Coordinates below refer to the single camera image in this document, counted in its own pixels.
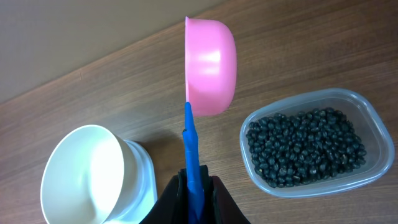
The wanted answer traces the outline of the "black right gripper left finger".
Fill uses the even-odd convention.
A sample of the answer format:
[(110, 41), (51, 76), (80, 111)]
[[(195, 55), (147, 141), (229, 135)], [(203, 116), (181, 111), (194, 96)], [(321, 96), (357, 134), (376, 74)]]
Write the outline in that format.
[(140, 224), (187, 224), (188, 196), (186, 170), (181, 169)]

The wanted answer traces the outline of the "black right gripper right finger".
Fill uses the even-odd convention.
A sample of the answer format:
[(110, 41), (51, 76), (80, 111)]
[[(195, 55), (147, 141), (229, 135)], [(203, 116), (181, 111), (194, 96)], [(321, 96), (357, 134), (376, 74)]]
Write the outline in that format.
[(206, 165), (200, 166), (205, 194), (201, 223), (250, 224), (218, 176), (210, 176)]

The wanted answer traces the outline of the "white kitchen scale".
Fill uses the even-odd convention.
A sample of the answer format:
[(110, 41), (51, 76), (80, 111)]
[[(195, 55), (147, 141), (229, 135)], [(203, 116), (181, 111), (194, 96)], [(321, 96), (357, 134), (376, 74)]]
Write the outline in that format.
[(120, 194), (119, 201), (123, 206), (115, 206), (112, 217), (105, 223), (140, 223), (149, 214), (157, 201), (155, 171), (152, 159), (147, 151), (138, 143), (124, 140), (133, 155), (133, 177), (126, 188), (129, 195)]

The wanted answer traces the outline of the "white bowl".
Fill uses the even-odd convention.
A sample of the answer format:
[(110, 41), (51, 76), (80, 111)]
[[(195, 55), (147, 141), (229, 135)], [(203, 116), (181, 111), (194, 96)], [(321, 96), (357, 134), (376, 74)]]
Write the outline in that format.
[(56, 146), (45, 166), (40, 202), (49, 224), (104, 223), (122, 207), (133, 177), (124, 141), (98, 125), (79, 127)]

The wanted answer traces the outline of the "pink scoop with blue handle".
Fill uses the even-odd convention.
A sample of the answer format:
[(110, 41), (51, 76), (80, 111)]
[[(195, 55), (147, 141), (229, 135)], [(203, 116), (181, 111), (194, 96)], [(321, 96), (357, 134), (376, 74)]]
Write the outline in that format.
[(194, 119), (215, 116), (230, 106), (237, 79), (237, 55), (230, 29), (220, 21), (185, 19), (185, 162), (188, 222), (200, 223), (205, 193), (200, 177)]

